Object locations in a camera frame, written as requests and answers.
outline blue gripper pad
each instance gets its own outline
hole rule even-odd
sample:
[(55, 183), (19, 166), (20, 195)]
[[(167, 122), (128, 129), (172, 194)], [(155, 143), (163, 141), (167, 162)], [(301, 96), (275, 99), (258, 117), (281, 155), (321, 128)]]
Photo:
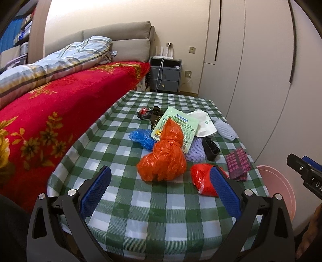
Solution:
[(308, 156), (302, 157), (302, 160), (307, 162), (311, 166), (313, 166), (315, 169), (322, 172), (322, 166), (320, 164), (318, 164), (317, 162), (315, 162), (314, 160), (312, 160), (311, 158), (309, 158)]
[(228, 214), (238, 220), (242, 215), (240, 199), (215, 166), (210, 170), (210, 181)]
[(94, 213), (99, 201), (111, 183), (111, 179), (111, 170), (109, 167), (106, 167), (82, 197), (80, 201), (80, 217), (83, 220)]

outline green checkered tablecloth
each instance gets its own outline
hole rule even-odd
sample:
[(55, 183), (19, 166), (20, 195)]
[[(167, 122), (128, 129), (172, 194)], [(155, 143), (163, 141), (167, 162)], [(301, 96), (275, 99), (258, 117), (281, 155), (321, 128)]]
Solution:
[[(106, 251), (154, 261), (208, 259), (227, 236), (235, 219), (228, 215), (219, 198), (198, 194), (189, 171), (167, 182), (141, 179), (136, 165), (149, 152), (132, 142), (128, 135), (138, 128), (149, 128), (149, 120), (139, 120), (136, 116), (136, 111), (145, 106), (159, 106), (163, 110), (171, 106), (186, 113), (201, 109), (213, 121), (226, 120), (206, 99), (130, 91), (70, 148), (51, 175), (47, 193), (57, 196), (79, 188), (103, 165), (109, 166), (111, 184), (94, 214), (85, 220)], [(230, 142), (218, 133), (212, 139), (221, 149), (216, 164), (227, 171), (224, 155), (244, 146), (239, 139)], [(258, 195), (268, 195), (257, 169), (251, 170), (247, 182), (241, 185)], [(245, 249), (250, 248), (259, 221), (257, 217)], [(62, 224), (68, 232), (63, 218)]]

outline wall plate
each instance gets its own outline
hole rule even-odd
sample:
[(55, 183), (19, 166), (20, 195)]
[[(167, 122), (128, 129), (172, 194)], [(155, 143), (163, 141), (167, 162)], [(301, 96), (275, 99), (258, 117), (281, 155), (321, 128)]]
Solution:
[(191, 71), (186, 71), (185, 72), (185, 77), (192, 77), (192, 72)]
[(195, 47), (189, 47), (189, 53), (195, 54), (196, 53), (196, 48)]

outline blue plastic bag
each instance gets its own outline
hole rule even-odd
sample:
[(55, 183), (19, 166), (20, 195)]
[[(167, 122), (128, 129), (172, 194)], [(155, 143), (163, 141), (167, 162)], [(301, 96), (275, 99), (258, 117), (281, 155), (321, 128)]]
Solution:
[(132, 131), (128, 137), (134, 142), (139, 142), (145, 149), (152, 150), (156, 141), (151, 138), (151, 133), (151, 130), (137, 129)]

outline drawer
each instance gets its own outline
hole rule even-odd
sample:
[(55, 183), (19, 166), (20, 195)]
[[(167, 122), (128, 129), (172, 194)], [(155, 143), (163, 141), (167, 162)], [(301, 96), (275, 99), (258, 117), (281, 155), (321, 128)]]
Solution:
[[(161, 70), (159, 74), (159, 81), (161, 80)], [(150, 77), (151, 79), (157, 79), (158, 77), (159, 68), (151, 68)], [(168, 81), (179, 81), (180, 71), (179, 70), (171, 70), (171, 69), (164, 69), (162, 72), (162, 80)]]
[[(179, 82), (162, 80), (158, 91), (178, 92)], [(150, 79), (150, 89), (156, 89), (156, 79)]]

